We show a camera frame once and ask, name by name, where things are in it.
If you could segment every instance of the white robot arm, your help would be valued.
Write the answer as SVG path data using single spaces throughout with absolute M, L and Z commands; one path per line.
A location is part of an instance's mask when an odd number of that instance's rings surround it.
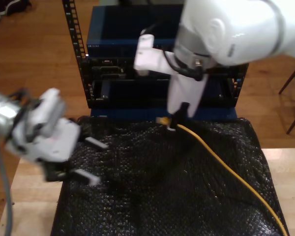
M 81 138 L 81 128 L 75 122 L 63 118 L 65 103 L 59 90 L 51 88 L 38 100 L 28 100 L 21 105 L 26 90 L 15 94 L 0 94 L 0 137 L 11 153 L 40 165 L 46 181 L 75 179 L 89 185 L 97 185 L 100 178 L 82 169 L 73 169 L 69 158 Z M 108 146 L 92 137 L 84 142 L 104 149 Z
M 192 117 L 216 63 L 231 66 L 278 54 L 295 57 L 295 0 L 187 0 L 173 53 L 153 48 L 153 35 L 139 39 L 134 67 L 140 75 L 172 75 L 167 109 L 189 104 Z M 201 69 L 194 76 L 181 73 Z

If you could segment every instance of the yellow cable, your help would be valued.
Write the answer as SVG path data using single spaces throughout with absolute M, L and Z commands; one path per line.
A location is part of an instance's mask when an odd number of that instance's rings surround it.
M 158 122 L 162 123 L 162 124 L 169 124 L 169 119 L 168 118 L 158 118 Z M 260 194 L 253 188 L 250 186 L 249 183 L 247 183 L 242 177 L 240 177 L 238 174 L 236 174 L 235 171 L 233 171 L 218 155 L 216 155 L 216 153 L 205 143 L 205 141 L 203 141 L 202 138 L 200 138 L 199 135 L 197 135 L 195 132 L 193 132 L 192 130 L 188 129 L 187 127 L 178 124 L 177 125 L 179 128 L 185 130 L 186 132 L 188 132 L 189 134 L 193 135 L 211 154 L 212 156 L 215 157 L 216 160 L 218 160 L 219 163 L 222 164 L 222 166 L 224 166 L 229 172 L 231 172 L 233 174 L 233 176 L 235 176 L 240 182 L 242 182 L 253 194 L 255 194 L 259 200 L 266 206 L 266 208 L 271 212 L 271 214 L 273 215 L 274 219 L 276 220 L 276 222 L 278 223 L 278 225 L 280 226 L 283 235 L 284 236 L 288 236 L 281 220 L 279 219 L 279 217 L 275 214 L 274 210 L 270 207 L 270 205 L 263 199 L 263 197 L 260 196 Z

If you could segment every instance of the black bubble wrap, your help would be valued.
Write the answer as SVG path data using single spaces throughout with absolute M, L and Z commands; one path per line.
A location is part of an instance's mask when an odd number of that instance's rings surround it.
M 65 181 L 53 236 L 279 236 L 266 207 L 192 135 L 154 122 L 81 117 L 72 165 L 101 176 L 96 187 Z M 249 121 L 186 126 L 257 190 L 286 227 L 271 174 Z

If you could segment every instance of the wooden table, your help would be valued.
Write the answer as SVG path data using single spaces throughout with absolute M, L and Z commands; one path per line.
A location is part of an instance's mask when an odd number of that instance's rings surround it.
M 295 148 L 263 149 L 291 236 L 295 236 Z M 49 236 L 61 183 L 46 183 L 41 170 L 21 160 L 12 183 L 13 236 Z M 0 222 L 4 235 L 5 210 Z

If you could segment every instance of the gray cable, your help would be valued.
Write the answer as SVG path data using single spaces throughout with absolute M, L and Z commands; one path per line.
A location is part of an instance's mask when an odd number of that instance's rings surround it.
M 9 179 L 6 174 L 1 151 L 0 151 L 0 174 L 3 181 L 3 188 L 5 191 L 6 206 L 7 206 L 5 236 L 10 236 L 12 233 L 12 225 L 13 225 L 12 199 L 11 199 Z

